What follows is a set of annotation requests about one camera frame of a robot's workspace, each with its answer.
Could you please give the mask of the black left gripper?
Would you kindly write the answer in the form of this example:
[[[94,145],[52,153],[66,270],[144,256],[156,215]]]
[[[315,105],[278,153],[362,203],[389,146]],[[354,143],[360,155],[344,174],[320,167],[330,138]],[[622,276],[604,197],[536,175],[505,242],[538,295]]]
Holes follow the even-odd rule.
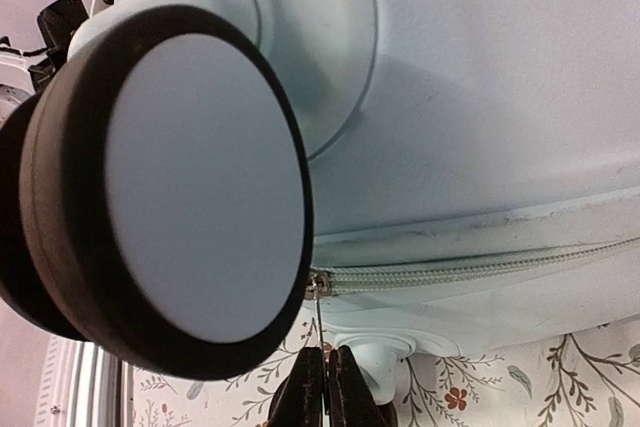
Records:
[[[37,16],[44,40],[45,58],[29,67],[32,82],[49,82],[66,63],[70,42],[80,25],[89,18],[82,0],[56,0]]]

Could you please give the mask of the light blue hard-shell suitcase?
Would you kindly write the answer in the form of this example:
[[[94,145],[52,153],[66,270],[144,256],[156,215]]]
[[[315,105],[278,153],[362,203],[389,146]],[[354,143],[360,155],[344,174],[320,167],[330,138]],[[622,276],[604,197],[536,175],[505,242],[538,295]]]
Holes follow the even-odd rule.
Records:
[[[314,307],[387,404],[411,354],[638,313],[639,0],[91,1],[1,124],[36,326],[222,380]]]

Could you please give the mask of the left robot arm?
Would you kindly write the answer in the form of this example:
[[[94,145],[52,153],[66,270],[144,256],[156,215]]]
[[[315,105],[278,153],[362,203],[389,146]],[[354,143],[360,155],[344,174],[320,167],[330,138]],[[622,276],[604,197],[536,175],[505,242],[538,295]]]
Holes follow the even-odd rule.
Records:
[[[1,37],[1,124],[29,97],[42,91],[67,60],[73,35],[89,18],[82,0],[56,0],[36,21],[44,46],[25,51]]]

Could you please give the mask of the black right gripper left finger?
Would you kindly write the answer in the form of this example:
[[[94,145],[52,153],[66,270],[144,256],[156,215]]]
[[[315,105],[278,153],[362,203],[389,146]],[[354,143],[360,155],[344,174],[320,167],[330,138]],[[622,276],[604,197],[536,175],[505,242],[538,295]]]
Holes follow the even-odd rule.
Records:
[[[304,347],[269,407],[271,427],[318,427],[322,418],[325,363],[319,347]]]

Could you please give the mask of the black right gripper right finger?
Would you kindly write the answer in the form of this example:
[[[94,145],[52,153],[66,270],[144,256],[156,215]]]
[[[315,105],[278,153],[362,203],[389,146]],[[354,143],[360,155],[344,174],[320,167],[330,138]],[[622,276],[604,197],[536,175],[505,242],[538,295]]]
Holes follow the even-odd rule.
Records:
[[[398,425],[392,403],[378,406],[347,346],[333,350],[328,364],[329,422],[336,427]]]

